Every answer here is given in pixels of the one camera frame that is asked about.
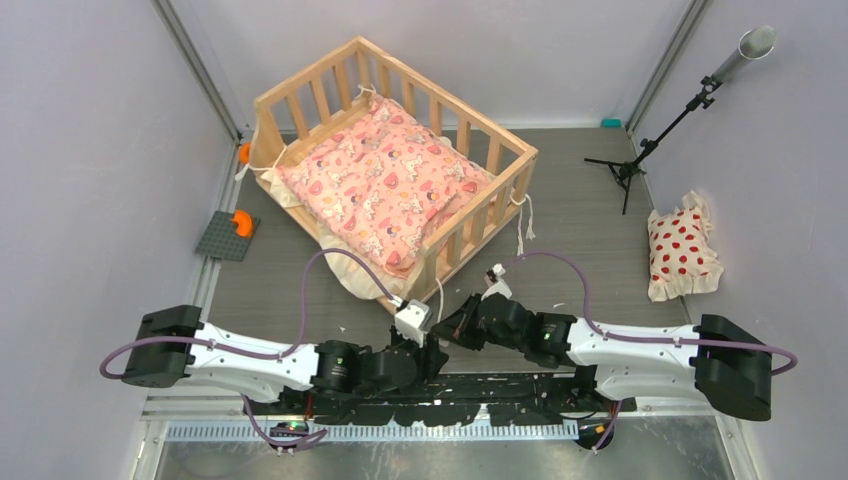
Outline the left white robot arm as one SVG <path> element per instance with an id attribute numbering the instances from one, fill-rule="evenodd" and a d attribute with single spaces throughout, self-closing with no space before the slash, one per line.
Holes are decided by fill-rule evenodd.
<path id="1" fill-rule="evenodd" d="M 449 356 L 437 339 L 408 339 L 404 325 L 390 328 L 381 350 L 328 340 L 298 346 L 230 332 L 201 320 L 196 306 L 145 315 L 118 380 L 144 388 L 209 386 L 298 412 L 309 392 L 329 398 L 371 398 L 434 379 Z"/>

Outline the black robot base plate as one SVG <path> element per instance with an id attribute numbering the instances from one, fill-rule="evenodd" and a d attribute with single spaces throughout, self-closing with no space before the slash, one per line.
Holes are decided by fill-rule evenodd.
<path id="1" fill-rule="evenodd" d="M 333 398 L 285 389 L 274 403 L 252 401 L 256 416 L 305 416 L 319 425 L 466 426 L 486 411 L 495 426 L 549 426 L 609 414 L 615 402 L 570 373 L 441 374 L 372 398 Z"/>

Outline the wooden slatted pet bed frame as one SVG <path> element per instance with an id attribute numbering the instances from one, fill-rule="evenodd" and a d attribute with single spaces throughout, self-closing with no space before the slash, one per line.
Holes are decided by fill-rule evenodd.
<path id="1" fill-rule="evenodd" d="M 400 79 L 404 109 L 416 112 L 416 96 L 427 96 L 429 127 L 442 130 L 442 117 L 458 118 L 456 148 L 470 151 L 471 132 L 488 135 L 487 186 L 423 243 L 402 294 L 420 301 L 437 292 L 522 210 L 538 151 L 437 83 L 362 36 L 321 57 L 254 101 L 256 128 L 248 160 L 268 167 L 276 160 L 296 164 L 318 143 L 364 117 L 367 102 L 355 97 L 347 66 L 355 63 L 365 87 L 391 97 L 391 77 Z"/>

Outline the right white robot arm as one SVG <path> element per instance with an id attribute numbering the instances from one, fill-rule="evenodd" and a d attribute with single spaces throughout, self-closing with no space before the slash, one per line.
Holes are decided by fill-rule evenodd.
<path id="1" fill-rule="evenodd" d="M 772 416 L 772 353 L 720 315 L 677 327 L 608 325 L 533 312 L 502 294 L 475 294 L 431 331 L 466 349 L 493 344 L 543 368 L 574 368 L 571 397 L 584 410 L 607 400 L 665 397 L 707 403 L 747 421 Z"/>

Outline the pink unicorn print cushion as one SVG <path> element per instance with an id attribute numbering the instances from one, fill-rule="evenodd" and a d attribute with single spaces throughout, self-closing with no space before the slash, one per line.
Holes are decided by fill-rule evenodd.
<path id="1" fill-rule="evenodd" d="M 393 309 L 424 241 L 495 176 L 396 101 L 370 89 L 357 98 L 365 116 L 298 163 L 241 165 L 325 250 L 347 291 Z"/>

